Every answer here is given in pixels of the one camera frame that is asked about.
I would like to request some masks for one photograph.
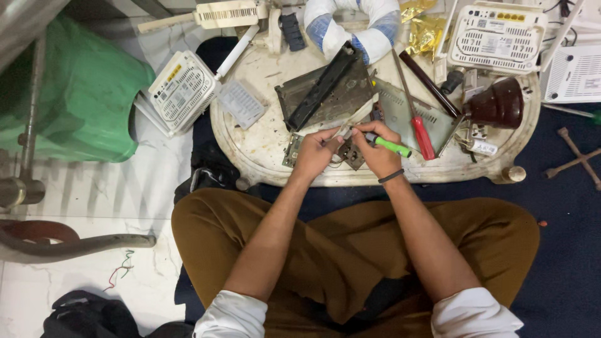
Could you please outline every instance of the hand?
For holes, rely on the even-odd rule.
[[[403,168],[401,156],[379,144],[376,144],[375,147],[370,146],[362,132],[374,132],[385,140],[396,144],[401,143],[401,135],[390,130],[381,121],[357,124],[353,128],[353,143],[361,149],[367,166],[376,174],[378,179],[383,179]]]
[[[343,142],[342,136],[330,140],[325,146],[322,142],[334,136],[340,127],[308,134],[300,144],[299,156],[290,177],[298,177],[311,184],[332,160],[332,156]]]

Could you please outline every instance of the black wristband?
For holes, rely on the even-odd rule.
[[[401,169],[401,170],[399,170],[399,171],[396,171],[396,172],[394,172],[394,173],[392,173],[392,174],[390,174],[390,175],[388,175],[388,176],[384,177],[383,179],[379,179],[377,182],[378,182],[379,184],[382,184],[382,183],[384,183],[384,182],[386,182],[386,181],[389,181],[389,180],[391,180],[391,179],[393,179],[393,178],[397,177],[398,175],[402,175],[404,172],[405,172],[405,169]]]

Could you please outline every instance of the forearm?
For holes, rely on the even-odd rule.
[[[290,176],[236,260],[224,289],[266,302],[284,266],[294,222],[310,180]]]
[[[434,303],[461,290],[481,286],[440,224],[399,176],[384,183],[413,267]]]

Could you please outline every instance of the white sleeve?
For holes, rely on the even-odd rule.
[[[463,290],[434,305],[432,334],[435,338],[517,337],[523,326],[509,309],[483,287]]]
[[[263,338],[267,304],[221,290],[194,328],[195,338]]]

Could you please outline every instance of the green plastic bag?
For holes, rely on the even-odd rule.
[[[136,93],[152,68],[65,16],[46,30],[35,157],[123,162],[138,144],[129,134]],[[19,152],[31,99],[33,44],[0,75],[0,148]]]

